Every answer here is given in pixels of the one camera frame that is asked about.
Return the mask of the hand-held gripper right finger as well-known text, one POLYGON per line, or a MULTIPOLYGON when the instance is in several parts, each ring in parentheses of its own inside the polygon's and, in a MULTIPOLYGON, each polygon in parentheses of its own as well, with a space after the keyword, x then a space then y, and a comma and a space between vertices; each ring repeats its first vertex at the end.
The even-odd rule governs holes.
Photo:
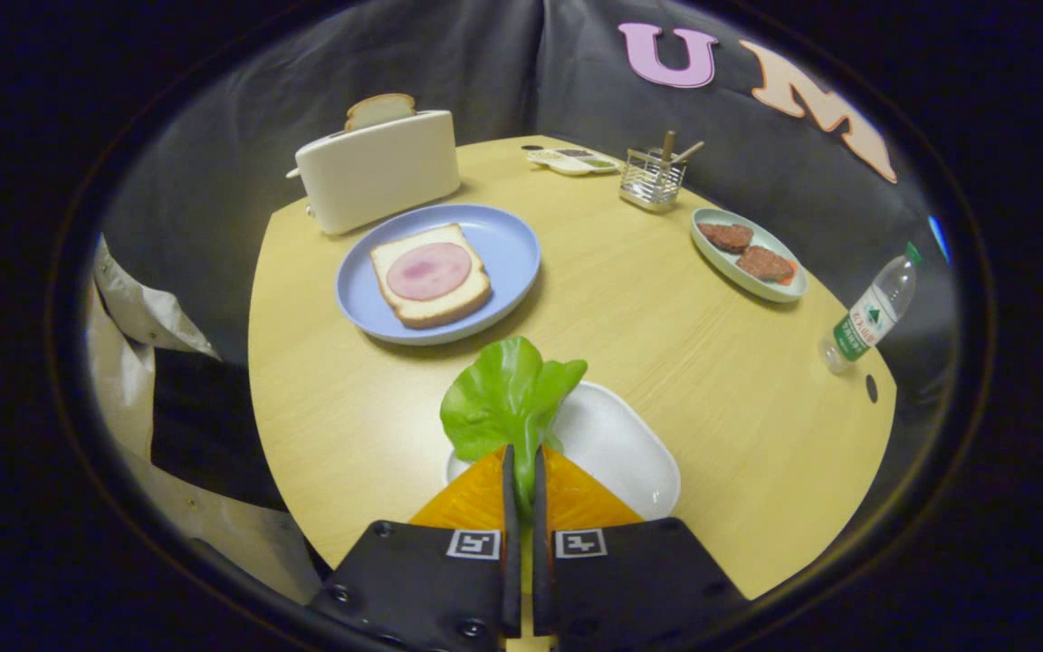
POLYGON ((683 651, 748 604, 682 520, 645 520, 550 448, 533 514, 533 628, 556 651, 683 651))

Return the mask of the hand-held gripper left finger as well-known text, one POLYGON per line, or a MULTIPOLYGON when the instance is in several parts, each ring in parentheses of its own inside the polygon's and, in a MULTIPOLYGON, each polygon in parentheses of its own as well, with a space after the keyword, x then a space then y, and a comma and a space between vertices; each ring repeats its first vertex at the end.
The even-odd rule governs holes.
POLYGON ((311 599, 311 610, 393 651, 502 651, 522 634, 522 541, 513 449, 464 470, 452 490, 480 480, 486 525, 437 516, 377 520, 311 599))

